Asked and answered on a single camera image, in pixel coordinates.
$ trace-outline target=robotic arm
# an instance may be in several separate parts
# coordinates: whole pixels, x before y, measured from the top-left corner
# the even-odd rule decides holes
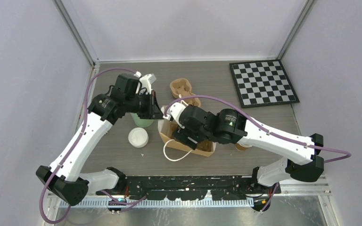
[[[88,107],[86,130],[49,184],[48,188],[51,192],[74,206],[81,202],[88,193],[104,189],[114,189],[120,192],[125,188],[125,175],[115,168],[110,167],[101,172],[87,174],[80,173],[81,168],[98,141],[125,113],[137,113],[141,119],[161,119],[163,117],[156,101],[156,93],[151,87],[151,83],[155,79],[153,74],[141,78],[131,74],[121,74],[115,85],[109,90],[108,95],[99,94],[93,98]],[[60,156],[48,167],[40,166],[38,168],[36,175],[43,184],[74,144],[81,130],[80,127]]]
[[[199,107],[180,103],[170,106],[164,118],[177,122],[179,127],[173,132],[174,138],[192,149],[207,139],[220,144],[253,145],[284,156],[268,166],[256,167],[252,173],[252,186],[269,187],[288,178],[314,182],[324,171],[324,160],[318,156],[320,151],[308,147],[322,146],[323,137],[318,134],[297,136],[256,121],[271,132],[307,143],[306,147],[302,147],[270,136],[233,109],[223,109],[214,115]]]

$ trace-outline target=gray wooden tabletop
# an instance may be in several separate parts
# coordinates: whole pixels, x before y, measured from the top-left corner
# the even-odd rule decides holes
[[[140,71],[142,74],[154,73],[157,77],[153,89],[157,93],[159,105],[167,105],[174,100],[170,91],[170,82],[186,78],[192,85],[192,92],[201,95],[219,97],[235,106],[240,106],[235,91],[229,63],[211,62],[165,62],[165,63],[118,63],[101,64],[100,71],[111,67],[126,67]],[[111,71],[97,78],[93,95],[106,93],[109,85],[114,84],[121,71]],[[200,99],[202,108],[216,114],[227,106],[213,100]],[[298,134],[293,111],[290,105],[263,106],[245,108],[244,111],[257,120]],[[257,166],[265,166],[281,158],[269,151],[252,147],[240,152],[235,145],[217,145],[210,157],[190,154],[178,162],[168,161],[163,156],[163,141],[157,130],[157,122],[145,128],[149,135],[148,144],[135,148],[128,142],[128,133],[137,127],[129,114],[111,128],[99,141],[82,172],[101,171],[114,167],[126,175],[250,175]],[[167,148],[170,158],[180,158],[185,152]]]

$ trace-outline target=round white lid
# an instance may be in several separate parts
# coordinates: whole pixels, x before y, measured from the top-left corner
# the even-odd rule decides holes
[[[128,141],[134,147],[143,147],[148,143],[148,133],[143,128],[134,128],[128,134]]]

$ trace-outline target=white wall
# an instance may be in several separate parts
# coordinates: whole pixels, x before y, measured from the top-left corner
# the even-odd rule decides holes
[[[362,225],[362,1],[318,0],[283,63],[302,133],[352,152],[326,175],[345,225]]]
[[[35,171],[74,134],[90,70],[52,1],[0,0],[0,226],[37,224]]]
[[[101,61],[278,56],[306,0],[72,0]]]

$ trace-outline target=green container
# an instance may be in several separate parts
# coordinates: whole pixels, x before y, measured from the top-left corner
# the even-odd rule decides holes
[[[153,119],[140,119],[136,113],[130,113],[132,116],[132,119],[134,119],[135,124],[138,127],[148,127],[152,125]]]

